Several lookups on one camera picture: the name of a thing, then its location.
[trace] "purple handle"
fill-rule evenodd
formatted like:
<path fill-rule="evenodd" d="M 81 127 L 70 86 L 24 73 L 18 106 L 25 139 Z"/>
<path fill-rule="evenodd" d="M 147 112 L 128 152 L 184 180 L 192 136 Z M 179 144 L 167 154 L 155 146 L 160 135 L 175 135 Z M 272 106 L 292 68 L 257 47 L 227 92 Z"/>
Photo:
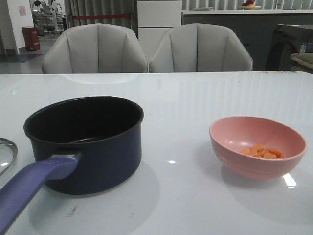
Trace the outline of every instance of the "purple handle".
<path fill-rule="evenodd" d="M 0 189 L 0 235 L 4 234 L 47 180 L 61 180 L 78 164 L 74 154 L 52 157 L 24 167 Z"/>

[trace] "red trash bin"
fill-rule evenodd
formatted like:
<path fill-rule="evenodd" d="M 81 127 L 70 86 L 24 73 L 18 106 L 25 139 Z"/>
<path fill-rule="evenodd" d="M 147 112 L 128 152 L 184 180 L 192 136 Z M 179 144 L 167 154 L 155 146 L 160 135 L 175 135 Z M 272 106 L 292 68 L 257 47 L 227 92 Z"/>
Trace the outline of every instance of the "red trash bin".
<path fill-rule="evenodd" d="M 38 34 L 36 27 L 23 27 L 23 35 L 27 51 L 34 51 L 40 49 Z"/>

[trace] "white chair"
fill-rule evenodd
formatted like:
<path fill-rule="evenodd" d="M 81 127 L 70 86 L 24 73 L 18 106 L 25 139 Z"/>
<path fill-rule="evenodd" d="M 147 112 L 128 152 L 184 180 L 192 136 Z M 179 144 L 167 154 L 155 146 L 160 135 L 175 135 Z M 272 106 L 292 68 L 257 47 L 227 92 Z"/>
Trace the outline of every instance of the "white chair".
<path fill-rule="evenodd" d="M 150 72 L 251 71 L 253 61 L 231 29 L 193 23 L 166 31 L 149 66 Z"/>
<path fill-rule="evenodd" d="M 148 62 L 129 28 L 95 23 L 64 31 L 45 56 L 43 73 L 148 72 Z"/>

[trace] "pink bowl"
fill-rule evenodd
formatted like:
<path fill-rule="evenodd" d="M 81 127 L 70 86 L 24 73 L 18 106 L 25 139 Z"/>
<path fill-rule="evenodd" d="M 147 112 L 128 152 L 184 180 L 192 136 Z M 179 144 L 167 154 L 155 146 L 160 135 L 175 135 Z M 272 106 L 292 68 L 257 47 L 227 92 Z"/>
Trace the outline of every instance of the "pink bowl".
<path fill-rule="evenodd" d="M 251 179 L 272 179 L 289 173 L 306 151 L 306 142 L 298 132 L 261 117 L 224 117 L 211 125 L 210 137 L 223 165 Z M 258 143 L 281 150 L 284 157 L 265 159 L 239 153 Z"/>

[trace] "glossy tabletop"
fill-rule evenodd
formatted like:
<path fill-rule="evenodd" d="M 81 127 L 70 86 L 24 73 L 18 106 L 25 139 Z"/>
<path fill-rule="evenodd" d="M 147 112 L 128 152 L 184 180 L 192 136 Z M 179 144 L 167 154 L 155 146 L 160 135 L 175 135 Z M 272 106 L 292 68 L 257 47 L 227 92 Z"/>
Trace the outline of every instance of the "glossy tabletop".
<path fill-rule="evenodd" d="M 34 162 L 23 132 L 31 113 L 99 95 L 143 108 L 138 170 L 92 195 L 43 187 L 8 235 L 313 234 L 313 76 L 302 72 L 0 75 L 0 137 L 19 149 L 0 187 Z M 209 127 L 232 115 L 289 125 L 307 141 L 304 158 L 273 180 L 230 172 L 213 152 Z"/>

